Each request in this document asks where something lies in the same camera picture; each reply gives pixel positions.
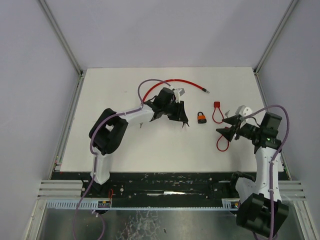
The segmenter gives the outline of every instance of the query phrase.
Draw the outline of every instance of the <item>padlock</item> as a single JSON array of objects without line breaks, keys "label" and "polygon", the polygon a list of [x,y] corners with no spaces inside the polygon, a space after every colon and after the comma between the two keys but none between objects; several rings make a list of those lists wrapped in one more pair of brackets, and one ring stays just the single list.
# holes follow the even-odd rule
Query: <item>padlock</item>
[{"label": "padlock", "polygon": [[207,122],[206,116],[202,111],[198,112],[198,124],[205,124]]}]

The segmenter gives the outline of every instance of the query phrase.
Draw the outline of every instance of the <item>gray wall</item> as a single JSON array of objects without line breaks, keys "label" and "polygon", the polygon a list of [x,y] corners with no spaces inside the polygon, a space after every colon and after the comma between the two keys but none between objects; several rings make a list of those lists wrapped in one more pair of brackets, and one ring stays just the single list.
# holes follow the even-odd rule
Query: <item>gray wall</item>
[{"label": "gray wall", "polygon": [[290,0],[47,0],[83,69],[254,67]]},{"label": "gray wall", "polygon": [[320,1],[300,1],[260,73],[268,104],[289,113],[284,146],[289,169],[301,180],[320,226]]},{"label": "gray wall", "polygon": [[20,240],[77,75],[36,0],[0,4],[0,238]]}]

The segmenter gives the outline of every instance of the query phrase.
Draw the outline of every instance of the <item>gray floor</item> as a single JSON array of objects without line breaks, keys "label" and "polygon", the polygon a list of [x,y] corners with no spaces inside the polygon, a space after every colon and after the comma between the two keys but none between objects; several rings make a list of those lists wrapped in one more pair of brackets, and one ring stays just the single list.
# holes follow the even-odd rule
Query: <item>gray floor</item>
[{"label": "gray floor", "polygon": [[[47,209],[38,240],[73,240],[74,210]],[[103,215],[103,240],[254,240],[251,232],[236,226],[228,211],[126,211]],[[76,219],[77,240],[96,240],[100,218],[81,210]],[[278,240],[303,240],[294,208],[279,231]]]}]

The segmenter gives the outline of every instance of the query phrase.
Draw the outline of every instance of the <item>white table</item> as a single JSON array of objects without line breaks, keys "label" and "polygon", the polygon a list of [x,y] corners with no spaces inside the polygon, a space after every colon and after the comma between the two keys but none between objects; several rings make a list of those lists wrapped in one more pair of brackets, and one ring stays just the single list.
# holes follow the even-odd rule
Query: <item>white table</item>
[{"label": "white table", "polygon": [[[254,146],[240,138],[232,141],[226,152],[216,148],[221,136],[212,120],[213,102],[221,102],[223,113],[234,115],[240,105],[253,111],[261,109],[263,102],[255,76],[250,67],[165,67],[165,68],[91,68],[85,75],[74,120],[62,159],[62,172],[90,172],[93,155],[88,137],[101,113],[106,108],[123,111],[139,105],[137,87],[146,79],[185,79],[210,91],[172,82],[184,88],[182,96],[190,127],[162,116],[153,122],[126,130],[120,147],[114,152],[111,172],[255,172],[257,169]],[[141,87],[141,96],[157,82],[147,82]],[[158,86],[149,98],[157,95],[165,85]],[[206,124],[197,123],[197,113],[207,118]],[[258,122],[263,114],[256,116]],[[220,147],[226,146],[222,139]]]}]

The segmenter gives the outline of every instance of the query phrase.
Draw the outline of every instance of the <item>orange padlock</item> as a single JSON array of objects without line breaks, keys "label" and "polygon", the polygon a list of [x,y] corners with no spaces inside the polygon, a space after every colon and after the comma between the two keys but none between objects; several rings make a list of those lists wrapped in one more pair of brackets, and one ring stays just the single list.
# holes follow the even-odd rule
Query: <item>orange padlock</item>
[{"label": "orange padlock", "polygon": [[207,122],[206,116],[202,111],[198,112],[198,124],[205,124]]}]

